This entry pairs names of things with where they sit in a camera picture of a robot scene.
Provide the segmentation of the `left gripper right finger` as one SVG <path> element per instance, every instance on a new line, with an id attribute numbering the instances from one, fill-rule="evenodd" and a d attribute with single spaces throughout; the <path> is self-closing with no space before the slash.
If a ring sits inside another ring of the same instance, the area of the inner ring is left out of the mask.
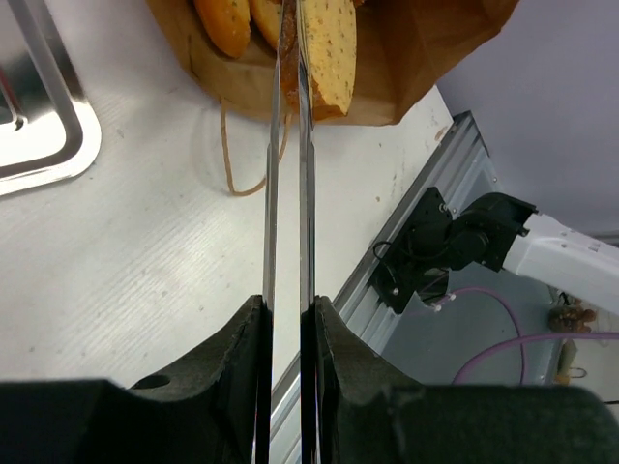
<path id="1" fill-rule="evenodd" d="M 315 301 L 324 463 L 615 463 L 618 423 L 568 387 L 424 386 Z"/>

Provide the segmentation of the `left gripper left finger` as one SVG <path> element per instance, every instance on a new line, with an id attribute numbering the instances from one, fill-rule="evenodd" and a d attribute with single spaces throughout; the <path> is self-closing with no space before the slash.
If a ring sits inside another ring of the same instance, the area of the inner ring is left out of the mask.
<path id="1" fill-rule="evenodd" d="M 129 389 L 105 379 L 1 386 L 4 463 L 248 463 L 258 296 L 215 334 Z"/>

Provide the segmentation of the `metal tongs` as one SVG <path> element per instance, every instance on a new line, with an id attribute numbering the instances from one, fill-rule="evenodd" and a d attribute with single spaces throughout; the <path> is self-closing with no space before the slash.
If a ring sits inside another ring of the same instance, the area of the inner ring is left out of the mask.
<path id="1" fill-rule="evenodd" d="M 315 154 L 307 7 L 280 4 L 266 149 L 254 460 L 271 460 L 274 372 L 296 361 L 300 459 L 319 460 L 315 323 Z M 298 193 L 280 190 L 283 135 L 297 138 Z"/>

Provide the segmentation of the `red paper bag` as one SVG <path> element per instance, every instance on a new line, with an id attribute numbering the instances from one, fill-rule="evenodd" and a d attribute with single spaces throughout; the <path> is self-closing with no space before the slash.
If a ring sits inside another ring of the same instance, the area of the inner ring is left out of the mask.
<path id="1" fill-rule="evenodd" d="M 194 1 L 153 1 L 150 10 L 185 72 L 222 107 L 270 117 L 276 50 L 251 18 L 251 40 L 233 59 L 209 38 Z M 456 64 L 500 33 L 513 1 L 353 1 L 357 63 L 352 102 L 329 124 L 386 126 Z"/>

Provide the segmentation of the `long glazed bread loaf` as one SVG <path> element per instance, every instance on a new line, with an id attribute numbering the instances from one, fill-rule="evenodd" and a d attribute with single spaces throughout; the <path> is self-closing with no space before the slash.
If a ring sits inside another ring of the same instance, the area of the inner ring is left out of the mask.
<path id="1" fill-rule="evenodd" d="M 217 49 L 230 58 L 240 58 L 251 40 L 249 1 L 195 0 L 193 4 Z"/>

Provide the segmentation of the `brown seeded bread slice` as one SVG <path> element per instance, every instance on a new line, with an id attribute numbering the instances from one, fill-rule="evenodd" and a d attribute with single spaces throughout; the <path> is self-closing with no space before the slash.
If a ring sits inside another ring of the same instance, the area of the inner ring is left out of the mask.
<path id="1" fill-rule="evenodd" d="M 353 1 L 284 1 L 279 43 L 280 89 L 299 111 L 297 12 L 302 11 L 309 57 L 313 119 L 348 114 L 357 63 L 356 4 Z"/>

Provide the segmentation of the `golden baguette roll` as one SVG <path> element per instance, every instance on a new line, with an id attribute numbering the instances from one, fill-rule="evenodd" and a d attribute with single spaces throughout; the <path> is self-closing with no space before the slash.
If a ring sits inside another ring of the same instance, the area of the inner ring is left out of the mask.
<path id="1" fill-rule="evenodd" d="M 281 1 L 250 0 L 251 18 L 264 40 L 273 49 L 278 49 L 280 36 Z"/>

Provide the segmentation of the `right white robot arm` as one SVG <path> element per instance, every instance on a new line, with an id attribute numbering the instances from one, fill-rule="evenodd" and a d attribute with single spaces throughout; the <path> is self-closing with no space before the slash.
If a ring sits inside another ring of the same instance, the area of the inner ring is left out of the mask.
<path id="1" fill-rule="evenodd" d="M 424 214 L 405 239 L 405 250 L 422 271 L 458 271 L 478 263 L 618 313 L 618 248 L 504 193 L 479 197 L 455 218 Z"/>

